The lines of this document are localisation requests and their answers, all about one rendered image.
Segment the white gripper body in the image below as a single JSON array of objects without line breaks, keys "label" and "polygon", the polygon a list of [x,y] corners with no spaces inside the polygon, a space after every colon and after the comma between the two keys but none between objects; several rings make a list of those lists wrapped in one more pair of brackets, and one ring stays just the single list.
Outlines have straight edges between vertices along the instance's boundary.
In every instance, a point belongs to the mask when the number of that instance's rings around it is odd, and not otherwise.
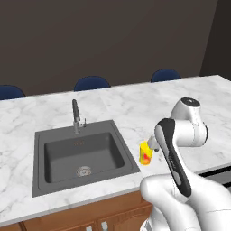
[{"label": "white gripper body", "polygon": [[157,140],[155,139],[153,135],[149,138],[149,140],[147,141],[147,144],[148,144],[148,147],[155,152],[158,152],[160,150],[160,146],[157,143]]}]

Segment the yellow cup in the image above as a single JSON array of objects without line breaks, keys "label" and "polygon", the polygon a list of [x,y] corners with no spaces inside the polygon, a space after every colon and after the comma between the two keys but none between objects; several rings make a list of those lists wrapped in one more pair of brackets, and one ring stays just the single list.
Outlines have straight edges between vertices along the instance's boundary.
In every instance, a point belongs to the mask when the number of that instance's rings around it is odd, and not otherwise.
[{"label": "yellow cup", "polygon": [[147,142],[140,143],[139,162],[142,165],[149,165],[152,159],[152,149],[149,148]]}]

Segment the dark grey sink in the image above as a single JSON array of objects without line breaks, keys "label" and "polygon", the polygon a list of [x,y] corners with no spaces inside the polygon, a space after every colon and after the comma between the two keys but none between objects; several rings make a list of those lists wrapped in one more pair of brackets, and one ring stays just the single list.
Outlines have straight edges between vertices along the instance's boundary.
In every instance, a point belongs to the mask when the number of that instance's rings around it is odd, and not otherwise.
[{"label": "dark grey sink", "polygon": [[32,195],[39,197],[137,173],[139,167],[112,120],[40,131],[34,137]]}]

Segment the grey sink tap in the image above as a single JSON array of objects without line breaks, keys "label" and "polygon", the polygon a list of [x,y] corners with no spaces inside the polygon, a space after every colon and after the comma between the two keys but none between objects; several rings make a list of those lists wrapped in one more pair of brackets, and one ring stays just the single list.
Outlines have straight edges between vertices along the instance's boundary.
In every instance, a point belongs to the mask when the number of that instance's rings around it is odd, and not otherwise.
[{"label": "grey sink tap", "polygon": [[84,121],[83,124],[80,122],[79,107],[76,99],[72,100],[72,110],[73,110],[73,118],[74,118],[74,122],[73,122],[74,132],[75,134],[79,134],[80,129],[82,127],[87,126],[87,121]]}]

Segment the blue chair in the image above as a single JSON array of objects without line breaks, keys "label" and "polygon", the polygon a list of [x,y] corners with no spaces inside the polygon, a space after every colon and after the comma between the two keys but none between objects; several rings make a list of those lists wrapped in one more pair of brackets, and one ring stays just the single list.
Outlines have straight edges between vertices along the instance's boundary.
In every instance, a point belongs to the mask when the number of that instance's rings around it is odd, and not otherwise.
[{"label": "blue chair", "polygon": [[180,74],[174,69],[159,69],[152,74],[151,82],[161,82],[180,79]]},{"label": "blue chair", "polygon": [[0,85],[0,100],[25,97],[25,94],[17,86]]},{"label": "blue chair", "polygon": [[102,77],[99,76],[87,76],[81,78],[75,85],[75,91],[109,88],[110,84]]}]

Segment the grey dishwasher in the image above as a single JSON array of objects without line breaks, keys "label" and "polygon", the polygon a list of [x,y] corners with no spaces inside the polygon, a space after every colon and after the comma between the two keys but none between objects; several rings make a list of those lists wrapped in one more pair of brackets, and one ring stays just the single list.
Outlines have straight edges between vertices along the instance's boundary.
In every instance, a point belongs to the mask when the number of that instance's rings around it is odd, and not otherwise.
[{"label": "grey dishwasher", "polygon": [[231,165],[220,169],[201,172],[199,176],[220,183],[231,192]]}]

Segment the wooden cupboard door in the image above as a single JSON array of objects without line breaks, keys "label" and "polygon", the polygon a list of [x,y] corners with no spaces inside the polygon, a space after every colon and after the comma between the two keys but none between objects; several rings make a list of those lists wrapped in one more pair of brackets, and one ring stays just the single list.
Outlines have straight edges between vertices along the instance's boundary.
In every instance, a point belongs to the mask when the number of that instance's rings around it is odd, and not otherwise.
[{"label": "wooden cupboard door", "polygon": [[101,223],[106,221],[108,231],[140,231],[142,223],[150,216],[151,211],[151,206],[143,206],[103,217],[97,221],[97,229],[102,231]]},{"label": "wooden cupboard door", "polygon": [[24,221],[23,222],[26,231],[86,231],[87,226],[92,226],[92,231],[98,231],[94,223],[88,223],[84,225],[55,225],[49,223],[47,225],[41,222]]}]

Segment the wooden cupboard panel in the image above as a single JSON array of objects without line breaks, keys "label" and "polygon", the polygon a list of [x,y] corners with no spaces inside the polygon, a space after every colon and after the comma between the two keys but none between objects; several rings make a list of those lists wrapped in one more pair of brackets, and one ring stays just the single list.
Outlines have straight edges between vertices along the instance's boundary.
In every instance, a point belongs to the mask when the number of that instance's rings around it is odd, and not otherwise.
[{"label": "wooden cupboard panel", "polygon": [[142,208],[145,206],[150,208],[151,204],[142,198],[139,191],[136,191],[46,216],[25,220],[24,223],[27,227],[44,226],[48,229],[54,229],[60,226],[82,225],[97,218],[116,215],[120,212],[127,212],[133,208]]}]

